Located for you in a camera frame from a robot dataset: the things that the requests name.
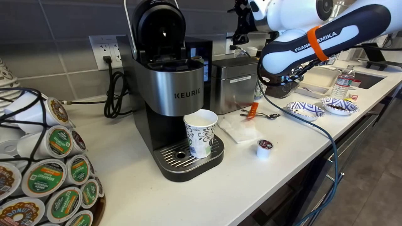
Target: drip tray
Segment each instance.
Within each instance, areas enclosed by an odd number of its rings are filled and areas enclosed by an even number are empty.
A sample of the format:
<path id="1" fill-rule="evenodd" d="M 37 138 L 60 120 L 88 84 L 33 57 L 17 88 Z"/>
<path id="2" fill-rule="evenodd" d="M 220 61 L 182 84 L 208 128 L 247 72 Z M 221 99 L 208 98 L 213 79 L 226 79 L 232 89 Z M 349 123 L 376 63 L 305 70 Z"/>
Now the drip tray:
<path id="1" fill-rule="evenodd" d="M 211 154 L 206 158 L 192 156 L 187 139 L 155 150 L 153 156 L 162 174 L 167 179 L 175 182 L 184 182 L 221 163 L 224 157 L 224 143 L 215 135 Z"/>

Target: gray floor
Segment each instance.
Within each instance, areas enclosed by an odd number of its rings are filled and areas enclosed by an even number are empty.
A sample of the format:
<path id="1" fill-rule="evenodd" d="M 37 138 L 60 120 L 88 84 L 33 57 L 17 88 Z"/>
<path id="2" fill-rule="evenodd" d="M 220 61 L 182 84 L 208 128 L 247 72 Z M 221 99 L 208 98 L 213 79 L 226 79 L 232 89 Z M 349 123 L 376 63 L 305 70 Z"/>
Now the gray floor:
<path id="1" fill-rule="evenodd" d="M 315 226 L 402 225 L 402 101 L 362 145 Z"/>

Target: keurig logo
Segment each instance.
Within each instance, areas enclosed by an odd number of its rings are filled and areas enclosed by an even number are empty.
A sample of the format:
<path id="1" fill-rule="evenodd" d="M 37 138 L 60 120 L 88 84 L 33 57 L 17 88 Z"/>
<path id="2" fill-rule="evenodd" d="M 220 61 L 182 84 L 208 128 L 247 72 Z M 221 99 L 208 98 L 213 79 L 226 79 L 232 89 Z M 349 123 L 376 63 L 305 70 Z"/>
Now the keurig logo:
<path id="1" fill-rule="evenodd" d="M 181 98 L 186 98 L 186 97 L 192 97 L 192 96 L 195 96 L 195 95 L 200 94 L 200 93 L 201 93 L 201 89 L 199 88 L 199 89 L 193 90 L 191 92 L 175 93 L 174 98 L 175 99 L 181 99 Z"/>

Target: white napkin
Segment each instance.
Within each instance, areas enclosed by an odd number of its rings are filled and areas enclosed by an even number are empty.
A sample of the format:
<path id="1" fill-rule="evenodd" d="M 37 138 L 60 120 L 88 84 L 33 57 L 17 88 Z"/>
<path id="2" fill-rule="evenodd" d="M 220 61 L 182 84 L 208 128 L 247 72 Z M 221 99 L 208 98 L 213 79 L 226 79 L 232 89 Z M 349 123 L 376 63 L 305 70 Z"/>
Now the white napkin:
<path id="1" fill-rule="evenodd" d="M 218 126 L 238 144 L 262 138 L 254 121 L 240 115 L 225 115 L 218 121 Z"/>

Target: white countertop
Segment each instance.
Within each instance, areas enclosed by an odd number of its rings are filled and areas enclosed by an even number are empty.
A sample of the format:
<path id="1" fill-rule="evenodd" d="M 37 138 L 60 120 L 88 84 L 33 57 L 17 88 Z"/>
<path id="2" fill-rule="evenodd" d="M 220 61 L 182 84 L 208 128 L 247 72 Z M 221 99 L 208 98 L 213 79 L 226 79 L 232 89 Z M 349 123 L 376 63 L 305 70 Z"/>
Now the white countertop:
<path id="1" fill-rule="evenodd" d="M 345 68 L 347 64 L 338 61 L 335 66 Z M 360 112 L 349 117 L 328 113 L 315 122 L 335 139 L 402 81 L 400 68 L 384 72 L 355 69 L 385 79 L 369 90 L 357 88 Z M 292 101 L 320 102 L 297 93 L 272 100 L 282 107 Z M 317 129 L 283 114 L 274 121 L 255 118 L 257 129 L 274 144 L 269 159 L 260 160 L 255 142 L 237 145 L 217 127 L 216 135 L 225 144 L 222 163 L 190 181 L 175 183 L 163 177 L 131 115 L 106 119 L 101 105 L 67 109 L 105 189 L 107 204 L 100 226 L 236 226 L 330 145 Z M 279 112 L 266 101 L 258 111 Z"/>

